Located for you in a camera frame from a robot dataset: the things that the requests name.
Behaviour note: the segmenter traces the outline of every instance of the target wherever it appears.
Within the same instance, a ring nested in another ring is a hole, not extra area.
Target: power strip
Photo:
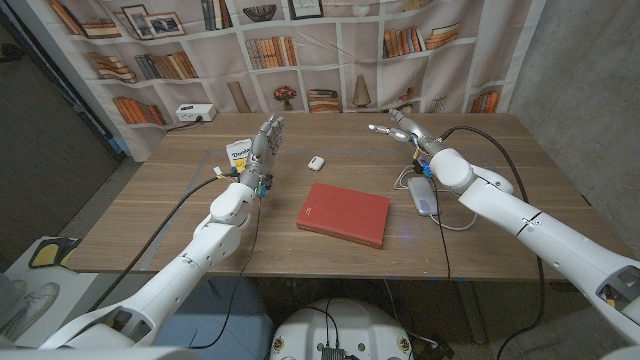
[[[178,120],[192,122],[202,116],[202,121],[213,121],[218,112],[212,104],[182,104],[176,110]]]

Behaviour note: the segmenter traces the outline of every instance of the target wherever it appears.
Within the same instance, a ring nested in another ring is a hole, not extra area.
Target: small white object
[[[202,116],[202,121],[212,121],[218,112],[212,104],[182,104],[176,110],[178,120],[192,122]]]
[[[313,159],[309,161],[309,169],[313,171],[322,169],[322,165],[324,165],[324,159],[320,156],[314,156]]]
[[[371,7],[369,5],[353,5],[351,7],[351,11],[353,11],[353,16],[363,17],[367,16],[370,8]]]

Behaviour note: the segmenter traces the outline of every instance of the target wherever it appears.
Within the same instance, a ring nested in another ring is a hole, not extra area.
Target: bowl
[[[249,19],[253,20],[253,22],[262,22],[273,19],[273,15],[275,15],[277,8],[278,7],[276,5],[270,4],[251,6],[242,9],[242,11],[249,17]]]

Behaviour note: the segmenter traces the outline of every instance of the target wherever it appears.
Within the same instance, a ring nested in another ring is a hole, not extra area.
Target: bookshelf backdrop
[[[506,112],[545,2],[27,1],[137,161],[180,104],[283,111],[280,86],[294,112]]]

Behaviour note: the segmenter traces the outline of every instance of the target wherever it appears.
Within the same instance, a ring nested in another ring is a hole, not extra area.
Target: picture frame
[[[322,0],[288,0],[292,20],[324,17]]]
[[[131,35],[132,38],[140,40],[140,36],[138,36],[138,32],[136,32],[136,29],[134,29],[131,23],[129,22],[129,18],[127,17],[127,14],[113,13],[113,15],[116,17],[116,19],[118,19],[118,21],[120,21],[120,25],[122,25],[125,29],[127,29],[127,31],[129,32],[129,35]]]
[[[149,15],[144,5],[123,6],[122,12],[127,16],[127,20],[138,34],[140,40],[151,40],[153,34],[144,21],[144,17]]]
[[[153,14],[144,16],[144,21],[151,31],[154,39],[162,39],[171,36],[182,36],[184,31],[182,23],[175,12]]]

